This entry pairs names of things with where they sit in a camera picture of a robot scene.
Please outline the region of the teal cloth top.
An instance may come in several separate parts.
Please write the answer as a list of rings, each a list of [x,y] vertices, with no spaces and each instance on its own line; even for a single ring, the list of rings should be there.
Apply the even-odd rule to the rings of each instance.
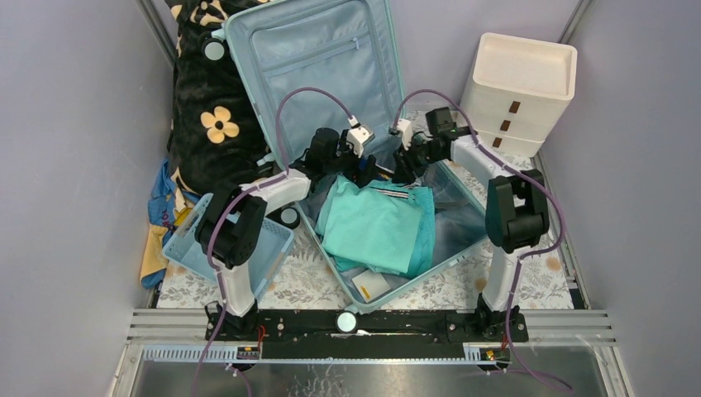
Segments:
[[[407,198],[361,188],[339,176],[314,230],[337,264],[344,261],[401,275],[409,270],[421,220],[421,208]]]

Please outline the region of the light blue ribbed suitcase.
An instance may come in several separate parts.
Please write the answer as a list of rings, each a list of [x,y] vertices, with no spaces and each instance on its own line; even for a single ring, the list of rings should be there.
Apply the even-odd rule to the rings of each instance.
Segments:
[[[319,128],[374,133],[363,157],[394,164],[389,128],[406,96],[385,1],[278,1],[229,17],[212,33],[235,62],[282,170]]]

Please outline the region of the white three-drawer storage cabinet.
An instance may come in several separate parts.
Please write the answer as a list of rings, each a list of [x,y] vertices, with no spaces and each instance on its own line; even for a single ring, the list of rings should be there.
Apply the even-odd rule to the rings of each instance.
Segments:
[[[572,45],[493,32],[480,37],[457,123],[488,147],[534,157],[575,96]]]

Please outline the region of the black floral plush blanket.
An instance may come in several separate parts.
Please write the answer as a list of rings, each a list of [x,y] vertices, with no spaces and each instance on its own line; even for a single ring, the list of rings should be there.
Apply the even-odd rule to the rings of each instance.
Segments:
[[[274,173],[270,149],[235,62],[212,33],[257,1],[168,1],[177,25],[169,174],[202,195]]]

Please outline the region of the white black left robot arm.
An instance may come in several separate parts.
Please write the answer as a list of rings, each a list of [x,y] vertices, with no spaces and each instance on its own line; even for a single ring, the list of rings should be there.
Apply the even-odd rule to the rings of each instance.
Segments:
[[[238,340],[251,337],[256,329],[250,311],[256,297],[250,287],[249,261],[258,244],[265,217],[305,199],[327,175],[360,175],[372,178],[375,159],[363,159],[365,146],[374,133],[356,124],[343,132],[319,128],[309,147],[286,170],[251,184],[215,193],[196,228],[208,264],[221,293],[220,305],[227,314],[225,329]]]

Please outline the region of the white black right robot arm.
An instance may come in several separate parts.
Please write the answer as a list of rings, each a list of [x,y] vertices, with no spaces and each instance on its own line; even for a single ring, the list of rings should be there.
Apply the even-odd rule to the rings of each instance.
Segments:
[[[537,246],[550,228],[542,175],[537,170],[519,171],[486,147],[469,125],[460,127],[448,108],[427,114],[429,132],[413,132],[411,122],[396,117],[389,133],[401,144],[393,153],[397,184],[412,183],[430,164],[451,160],[469,171],[486,189],[484,228],[494,246],[489,278],[478,298],[474,330],[493,341],[517,316],[517,258]]]

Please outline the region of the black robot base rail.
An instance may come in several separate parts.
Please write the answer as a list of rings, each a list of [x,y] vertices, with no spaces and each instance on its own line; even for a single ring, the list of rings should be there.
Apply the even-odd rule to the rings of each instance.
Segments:
[[[421,360],[464,359],[484,369],[504,368],[509,346],[528,342],[524,316],[475,311],[292,310],[253,308],[244,318],[205,306],[205,337],[243,342],[240,360]]]

